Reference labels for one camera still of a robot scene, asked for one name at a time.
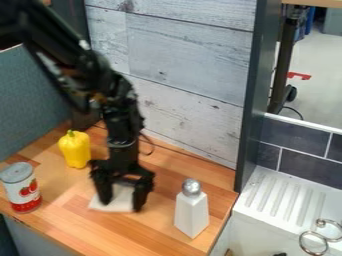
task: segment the white wall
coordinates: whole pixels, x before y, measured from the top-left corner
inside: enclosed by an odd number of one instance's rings
[[[137,88],[148,133],[235,168],[255,0],[87,0],[93,48]]]

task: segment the tin can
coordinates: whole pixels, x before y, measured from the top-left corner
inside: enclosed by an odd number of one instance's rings
[[[42,197],[30,164],[24,162],[12,164],[0,172],[0,179],[4,184],[7,198],[16,212],[30,212],[41,204]]]

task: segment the salt shaker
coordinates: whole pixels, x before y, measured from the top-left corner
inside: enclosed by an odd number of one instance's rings
[[[208,197],[197,180],[183,182],[182,192],[176,199],[174,225],[191,238],[209,225]]]

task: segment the black robotic arm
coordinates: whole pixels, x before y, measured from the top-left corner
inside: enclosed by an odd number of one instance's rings
[[[133,206],[139,211],[153,189],[154,173],[138,163],[143,118],[130,82],[39,0],[0,0],[0,49],[18,43],[24,44],[71,106],[87,112],[90,98],[99,102],[110,157],[91,160],[91,177],[104,204],[113,198],[112,183],[134,186]],[[75,96],[83,97],[85,104]]]

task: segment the yellow bell pepper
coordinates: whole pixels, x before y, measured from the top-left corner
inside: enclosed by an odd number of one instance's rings
[[[89,136],[84,132],[69,130],[59,139],[58,146],[70,167],[84,168],[91,158]]]

